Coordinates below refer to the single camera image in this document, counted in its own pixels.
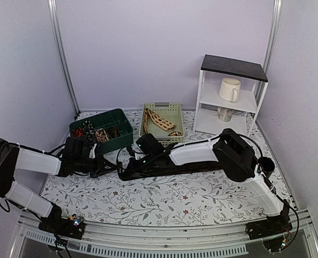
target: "small objects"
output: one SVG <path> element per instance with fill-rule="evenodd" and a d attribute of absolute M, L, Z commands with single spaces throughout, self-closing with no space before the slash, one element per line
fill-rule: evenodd
<path fill-rule="evenodd" d="M 81 222 L 83 222 L 83 217 L 82 216 L 76 216 L 76 214 L 70 216 L 69 219 L 73 221 L 73 225 L 75 227 L 79 226 L 81 224 Z"/>
<path fill-rule="evenodd" d="M 82 128 L 75 128 L 72 130 L 72 137 L 82 137 Z"/>
<path fill-rule="evenodd" d="M 170 133 L 168 136 L 181 136 L 181 132 L 174 131 L 174 132 Z"/>
<path fill-rule="evenodd" d="M 108 129 L 107 133 L 111 139 L 119 137 L 119 131 L 116 126 L 111 126 Z"/>
<path fill-rule="evenodd" d="M 103 128 L 101 128 L 98 131 L 96 131 L 95 132 L 95 136 L 96 136 L 96 140 L 98 142 L 106 142 L 106 141 L 109 140 L 109 137 L 108 137 L 106 131 Z"/>
<path fill-rule="evenodd" d="M 158 114 L 154 113 L 153 111 L 151 111 L 150 109 L 146 109 L 148 110 L 149 116 L 152 119 L 152 121 L 159 126 L 162 130 L 165 131 L 169 131 L 175 128 L 175 123 L 172 123 L 164 118 L 162 118 L 161 116 L 159 116 Z"/>
<path fill-rule="evenodd" d="M 84 121 L 82 124 L 83 137 L 86 139 L 86 145 L 92 146 L 96 139 L 94 136 L 93 124 L 91 121 Z"/>

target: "white mug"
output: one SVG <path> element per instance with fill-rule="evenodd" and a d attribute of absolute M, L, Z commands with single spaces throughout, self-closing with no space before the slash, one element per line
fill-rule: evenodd
<path fill-rule="evenodd" d="M 236 102 L 239 99 L 241 82 L 235 78 L 222 79 L 218 95 L 226 101 Z"/>

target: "light green basket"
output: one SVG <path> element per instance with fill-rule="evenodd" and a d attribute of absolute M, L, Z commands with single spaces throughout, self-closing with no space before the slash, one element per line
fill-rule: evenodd
<path fill-rule="evenodd" d="M 170 131 L 162 130 L 159 126 L 148 118 L 148 132 L 159 140 L 163 146 L 167 146 L 174 142 L 182 142 L 184 140 L 185 132 L 184 125 L 182 122 L 182 112 L 180 103 L 168 103 L 168 102 L 156 102 L 156 103 L 145 103 L 143 106 L 141 128 L 139 130 L 139 137 L 145 134 L 144 132 L 144 110 L 148 108 L 155 112 L 159 116 L 167 119 L 176 124 L 175 128 Z M 181 136 L 168 136 L 172 132 L 180 132 Z"/>

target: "purple wall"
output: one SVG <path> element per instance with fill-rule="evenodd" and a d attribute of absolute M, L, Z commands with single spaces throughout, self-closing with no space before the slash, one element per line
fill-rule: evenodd
<path fill-rule="evenodd" d="M 46 1 L 0 2 L 0 137 L 40 149 L 57 146 L 73 109 L 54 44 Z M 44 176 L 16 178 L 39 191 Z M 20 212 L 0 208 L 0 257 L 7 257 Z"/>
<path fill-rule="evenodd" d="M 273 1 L 261 0 L 57 4 L 82 110 L 162 101 L 195 108 L 204 55 L 263 63 L 273 9 Z"/>
<path fill-rule="evenodd" d="M 318 1 L 284 1 L 259 124 L 318 234 Z"/>

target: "mug handle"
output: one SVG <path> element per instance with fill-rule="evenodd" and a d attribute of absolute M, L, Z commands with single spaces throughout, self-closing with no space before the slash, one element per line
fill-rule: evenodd
<path fill-rule="evenodd" d="M 233 99 L 232 99 L 232 102 L 236 102 L 239 98 L 239 91 L 235 88 L 233 88 Z"/>

